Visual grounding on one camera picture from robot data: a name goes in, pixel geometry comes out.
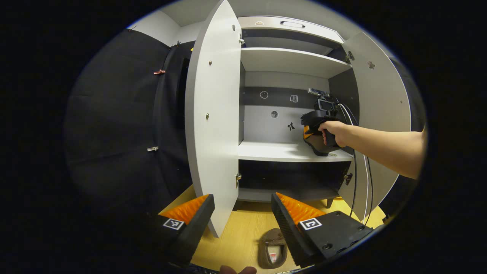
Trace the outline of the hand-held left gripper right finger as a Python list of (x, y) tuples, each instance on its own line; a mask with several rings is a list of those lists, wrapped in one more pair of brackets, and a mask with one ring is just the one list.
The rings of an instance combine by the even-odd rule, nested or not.
[(332, 260), (373, 231), (340, 210), (324, 213), (277, 192), (271, 195), (271, 208), (291, 257), (301, 268)]

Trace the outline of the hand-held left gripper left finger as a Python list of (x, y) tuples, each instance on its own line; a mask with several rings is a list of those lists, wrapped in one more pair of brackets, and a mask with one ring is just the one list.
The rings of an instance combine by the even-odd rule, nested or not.
[(206, 194), (157, 215), (157, 243), (169, 264), (188, 267), (215, 209)]

